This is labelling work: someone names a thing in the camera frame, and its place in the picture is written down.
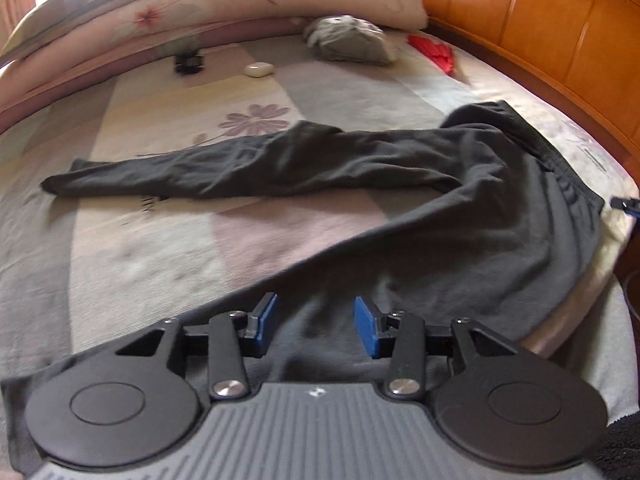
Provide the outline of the dark grey trousers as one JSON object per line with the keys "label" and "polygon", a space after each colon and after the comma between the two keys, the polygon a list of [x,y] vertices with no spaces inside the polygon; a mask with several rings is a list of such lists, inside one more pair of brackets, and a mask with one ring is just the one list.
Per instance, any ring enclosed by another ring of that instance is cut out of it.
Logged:
{"label": "dark grey trousers", "polygon": [[[78,159],[274,144],[228,198],[75,200],[40,184]],[[602,246],[601,195],[548,127],[503,102],[359,115],[288,103],[81,103],[1,137],[1,467],[29,469],[16,416],[40,370],[162,318],[215,307],[267,278],[306,294],[268,375],[359,370],[347,299],[408,301],[432,322],[475,314],[516,338],[576,298]]]}

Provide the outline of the red folding fan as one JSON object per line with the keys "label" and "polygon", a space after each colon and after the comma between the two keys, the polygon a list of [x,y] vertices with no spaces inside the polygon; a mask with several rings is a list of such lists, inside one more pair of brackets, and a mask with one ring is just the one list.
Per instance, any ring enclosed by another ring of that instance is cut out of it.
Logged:
{"label": "red folding fan", "polygon": [[454,70],[456,69],[454,51],[448,44],[435,42],[430,38],[418,35],[409,35],[407,42],[410,47],[425,56],[447,76],[454,76]]}

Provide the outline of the striped pastel bed sheet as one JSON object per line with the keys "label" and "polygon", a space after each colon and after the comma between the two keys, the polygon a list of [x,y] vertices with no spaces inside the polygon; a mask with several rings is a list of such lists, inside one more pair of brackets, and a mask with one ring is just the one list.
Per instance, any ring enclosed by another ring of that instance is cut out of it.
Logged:
{"label": "striped pastel bed sheet", "polygon": [[464,51],[447,76],[392,32],[387,66],[299,34],[145,64],[1,138],[1,415],[132,335],[278,298],[264,382],[382,382],[354,302],[472,318],[550,356],[611,281],[634,179]]}

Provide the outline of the wooden orange headboard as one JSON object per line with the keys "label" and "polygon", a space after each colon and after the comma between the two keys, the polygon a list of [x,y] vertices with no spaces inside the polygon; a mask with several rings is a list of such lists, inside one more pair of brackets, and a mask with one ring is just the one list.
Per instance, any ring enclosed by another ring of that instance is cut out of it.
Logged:
{"label": "wooden orange headboard", "polygon": [[518,66],[639,173],[639,0],[422,0],[433,26]]}

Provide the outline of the white earbuds case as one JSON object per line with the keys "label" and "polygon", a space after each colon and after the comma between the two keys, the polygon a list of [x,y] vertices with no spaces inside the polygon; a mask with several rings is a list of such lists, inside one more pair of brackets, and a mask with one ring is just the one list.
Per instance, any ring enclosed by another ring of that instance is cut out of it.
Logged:
{"label": "white earbuds case", "polygon": [[266,62],[255,62],[244,67],[244,75],[250,78],[264,78],[274,73],[274,66]]}

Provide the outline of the black hair claw clip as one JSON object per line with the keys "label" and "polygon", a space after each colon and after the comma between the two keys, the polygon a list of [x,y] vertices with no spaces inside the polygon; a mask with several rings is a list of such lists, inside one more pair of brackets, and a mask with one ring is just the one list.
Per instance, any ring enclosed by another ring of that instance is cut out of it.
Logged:
{"label": "black hair claw clip", "polygon": [[203,68],[204,58],[198,52],[186,52],[174,57],[174,71],[178,75],[194,75]]}

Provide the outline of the bundled grey white cloth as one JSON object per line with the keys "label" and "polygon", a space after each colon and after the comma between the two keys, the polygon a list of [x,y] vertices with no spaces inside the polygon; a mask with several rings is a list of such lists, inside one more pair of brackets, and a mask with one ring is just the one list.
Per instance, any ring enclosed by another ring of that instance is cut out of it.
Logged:
{"label": "bundled grey white cloth", "polygon": [[397,48],[382,29],[352,15],[317,18],[303,32],[316,58],[385,66],[397,60]]}

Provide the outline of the folded floral pink quilt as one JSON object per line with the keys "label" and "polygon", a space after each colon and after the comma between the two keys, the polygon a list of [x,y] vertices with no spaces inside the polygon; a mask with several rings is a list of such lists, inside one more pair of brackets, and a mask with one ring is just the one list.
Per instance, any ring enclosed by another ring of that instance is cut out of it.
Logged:
{"label": "folded floral pink quilt", "polygon": [[134,0],[11,58],[1,72],[1,127],[103,80],[102,66],[198,28],[341,14],[403,30],[427,23],[422,0]]}

